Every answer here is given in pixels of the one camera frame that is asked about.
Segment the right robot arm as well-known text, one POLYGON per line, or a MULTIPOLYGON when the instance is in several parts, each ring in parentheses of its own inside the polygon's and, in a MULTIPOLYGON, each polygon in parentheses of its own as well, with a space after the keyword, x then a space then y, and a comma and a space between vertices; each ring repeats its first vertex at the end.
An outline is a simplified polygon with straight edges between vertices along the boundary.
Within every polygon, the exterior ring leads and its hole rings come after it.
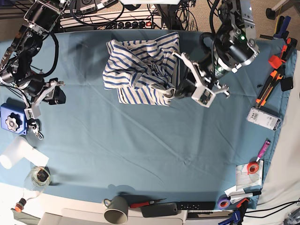
POLYGON ((10 47, 7 48, 0 62, 0 83, 7 88, 21 92, 26 104, 24 110, 27 119, 37 119, 41 112, 39 105, 60 105, 66 101, 61 90, 63 81, 58 78, 45 81, 56 69, 59 58, 59 42, 53 28, 64 15, 68 0, 36 0, 26 12, 23 25, 10 47), (51 36, 54 41, 54 60, 51 69, 44 72, 32 70, 31 63, 45 41, 51 36))

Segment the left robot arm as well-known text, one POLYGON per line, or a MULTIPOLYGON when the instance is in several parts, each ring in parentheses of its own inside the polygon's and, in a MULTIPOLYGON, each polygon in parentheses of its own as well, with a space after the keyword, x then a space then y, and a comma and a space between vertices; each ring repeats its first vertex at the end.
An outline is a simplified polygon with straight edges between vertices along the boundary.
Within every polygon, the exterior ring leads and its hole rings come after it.
POLYGON ((251 64, 259 54, 255 23, 248 0, 216 0, 210 9, 210 32, 199 36, 205 53, 200 61, 185 52, 173 52, 187 67, 175 91, 177 98, 191 97, 203 107, 210 107, 218 94, 230 96, 229 87, 219 80, 251 64))

